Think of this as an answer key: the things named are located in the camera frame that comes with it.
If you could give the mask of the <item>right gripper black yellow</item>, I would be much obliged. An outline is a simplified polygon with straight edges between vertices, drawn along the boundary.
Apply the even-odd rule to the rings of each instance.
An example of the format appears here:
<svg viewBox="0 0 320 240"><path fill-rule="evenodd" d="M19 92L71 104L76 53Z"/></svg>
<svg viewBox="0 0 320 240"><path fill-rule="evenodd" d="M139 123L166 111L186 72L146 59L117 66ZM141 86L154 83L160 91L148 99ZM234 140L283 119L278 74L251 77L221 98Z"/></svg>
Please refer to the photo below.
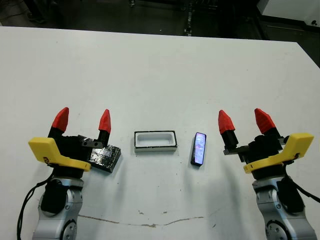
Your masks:
<svg viewBox="0 0 320 240"><path fill-rule="evenodd" d="M303 158L314 136L310 133L293 133L282 137L270 115L256 108L256 124L263 135L258 135L247 145L237 146L238 139L231 118L223 111L218 113L219 132L224 142L224 155L237 155L246 174L255 179L283 174L285 164Z"/></svg>

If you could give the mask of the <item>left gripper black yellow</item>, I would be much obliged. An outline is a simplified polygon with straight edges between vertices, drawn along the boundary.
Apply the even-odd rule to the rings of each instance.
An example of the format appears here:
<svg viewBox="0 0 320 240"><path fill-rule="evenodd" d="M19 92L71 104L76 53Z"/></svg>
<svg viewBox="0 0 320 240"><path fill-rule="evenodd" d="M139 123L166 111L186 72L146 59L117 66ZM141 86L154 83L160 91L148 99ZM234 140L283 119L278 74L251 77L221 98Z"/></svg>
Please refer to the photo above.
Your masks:
<svg viewBox="0 0 320 240"><path fill-rule="evenodd" d="M110 111L105 109L99 122L98 139L81 135L62 136L68 125L69 108L64 107L54 118L48 137L34 137L28 145L35 158L52 167L88 172L91 170L92 151L107 145L111 133Z"/></svg>

